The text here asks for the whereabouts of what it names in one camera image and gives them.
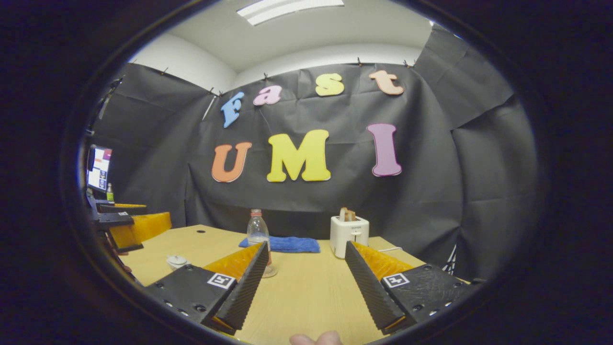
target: foam letter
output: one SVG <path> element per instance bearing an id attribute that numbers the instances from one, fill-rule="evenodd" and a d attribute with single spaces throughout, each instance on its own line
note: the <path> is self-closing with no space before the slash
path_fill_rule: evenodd
<path id="1" fill-rule="evenodd" d="M 400 95 L 405 91 L 402 87 L 398 87 L 392 83 L 392 80 L 398 79 L 395 74 L 388 74 L 386 71 L 381 70 L 371 73 L 369 77 L 375 79 L 381 91 L 388 95 Z"/>
<path id="2" fill-rule="evenodd" d="M 240 99 L 243 98 L 244 95 L 245 94 L 243 92 L 237 93 L 221 107 L 221 111 L 224 112 L 224 118 L 226 119 L 224 128 L 227 128 L 232 124 L 232 122 L 234 122 L 234 120 L 238 118 L 238 113 L 235 111 L 240 110 Z"/>
<path id="3" fill-rule="evenodd" d="M 302 179 L 305 181 L 325 181 L 330 179 L 330 171 L 326 169 L 326 138 L 328 131 L 313 130 L 305 134 L 300 148 L 292 143 L 287 134 L 273 135 L 268 139 L 272 145 L 272 165 L 270 174 L 266 176 L 269 182 L 283 182 L 286 175 L 283 164 L 292 180 L 296 180 L 302 166 L 306 162 Z"/>
<path id="4" fill-rule="evenodd" d="M 396 127 L 388 123 L 375 123 L 366 129 L 375 139 L 375 154 L 377 163 L 373 168 L 375 176 L 394 176 L 402 173 L 402 167 L 396 162 L 394 139 L 392 134 Z"/>
<path id="5" fill-rule="evenodd" d="M 322 74 L 315 79 L 315 83 L 318 85 L 315 88 L 315 92 L 319 96 L 338 95 L 345 89 L 341 80 L 343 80 L 343 78 L 338 73 Z"/>
<path id="6" fill-rule="evenodd" d="M 281 100 L 281 88 L 279 85 L 265 87 L 260 90 L 260 95 L 253 100 L 255 106 L 263 106 L 264 104 L 275 104 Z"/>
<path id="7" fill-rule="evenodd" d="M 250 142 L 240 142 L 236 144 L 236 159 L 234 160 L 234 168 L 231 171 L 224 170 L 226 164 L 226 156 L 232 145 L 219 145 L 215 147 L 215 159 L 213 160 L 213 167 L 211 169 L 211 175 L 217 182 L 232 182 L 243 173 L 243 167 L 245 167 L 245 158 L 247 157 L 247 150 L 251 147 Z"/>

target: green bottle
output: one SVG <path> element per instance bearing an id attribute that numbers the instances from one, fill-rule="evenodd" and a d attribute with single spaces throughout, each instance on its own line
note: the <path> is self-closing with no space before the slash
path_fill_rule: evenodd
<path id="1" fill-rule="evenodd" d="M 113 189 L 111 188 L 111 184 L 109 184 L 109 189 L 107 189 L 107 201 L 112 203 L 115 202 L 115 198 L 113 197 Z"/>

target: ceiling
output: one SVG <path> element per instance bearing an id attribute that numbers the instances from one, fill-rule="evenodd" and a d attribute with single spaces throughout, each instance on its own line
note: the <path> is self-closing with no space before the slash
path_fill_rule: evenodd
<path id="1" fill-rule="evenodd" d="M 170 34 L 199 46 L 241 72 L 272 58 L 339 44 L 423 48 L 429 21 L 388 0 L 344 0 L 344 7 L 304 10 L 251 26 L 236 11 L 256 0 L 222 0 Z"/>

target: finger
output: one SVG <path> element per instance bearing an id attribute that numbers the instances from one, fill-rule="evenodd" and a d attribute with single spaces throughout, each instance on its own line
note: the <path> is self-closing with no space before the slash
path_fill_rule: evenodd
<path id="1" fill-rule="evenodd" d="M 316 345 L 343 345 L 337 331 L 327 331 L 319 336 Z"/>
<path id="2" fill-rule="evenodd" d="M 304 334 L 294 334 L 289 337 L 289 343 L 292 345 L 315 345 L 315 340 Z"/>

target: white wall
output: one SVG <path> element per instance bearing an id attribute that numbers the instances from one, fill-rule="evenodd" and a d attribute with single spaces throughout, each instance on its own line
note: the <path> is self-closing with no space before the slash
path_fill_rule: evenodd
<path id="1" fill-rule="evenodd" d="M 323 66 L 337 63 L 393 63 L 402 64 L 404 60 L 413 65 L 421 53 L 420 48 L 387 44 L 345 44 L 322 47 L 281 56 L 238 73 L 232 88 L 261 80 L 264 73 L 268 76 L 295 71 L 301 68 Z"/>
<path id="2" fill-rule="evenodd" d="M 237 73 L 202 48 L 171 34 L 151 41 L 128 62 L 142 64 L 213 92 L 233 89 Z"/>

